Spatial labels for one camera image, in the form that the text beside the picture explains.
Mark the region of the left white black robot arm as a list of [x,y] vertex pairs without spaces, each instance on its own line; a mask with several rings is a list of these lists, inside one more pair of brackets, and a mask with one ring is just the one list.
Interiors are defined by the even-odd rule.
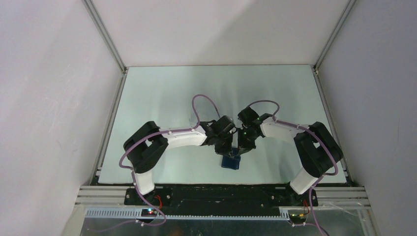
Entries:
[[130,162],[127,169],[134,173],[133,183],[138,187],[136,198],[144,205],[155,200],[152,169],[163,153],[169,149],[185,146],[214,146],[215,153],[227,155],[232,152],[233,132],[236,127],[228,116],[218,120],[202,121],[194,128],[161,130],[154,121],[146,122],[123,144],[124,158]]

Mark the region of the blue leather card holder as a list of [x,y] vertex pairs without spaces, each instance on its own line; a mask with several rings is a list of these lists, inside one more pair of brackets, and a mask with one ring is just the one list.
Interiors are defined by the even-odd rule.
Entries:
[[239,149],[233,147],[228,155],[223,155],[221,167],[225,169],[238,170],[240,167],[241,156],[238,153]]

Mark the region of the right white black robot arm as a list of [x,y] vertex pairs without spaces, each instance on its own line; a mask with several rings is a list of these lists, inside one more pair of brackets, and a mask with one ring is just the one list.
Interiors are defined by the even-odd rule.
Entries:
[[246,107],[238,114],[241,128],[238,130],[238,152],[247,153],[255,149],[259,138],[275,138],[295,145],[302,168],[289,182],[286,192],[288,203],[300,205],[307,192],[324,176],[335,176],[339,172],[337,162],[344,154],[326,126],[315,122],[308,126],[278,120],[272,114],[257,114]]

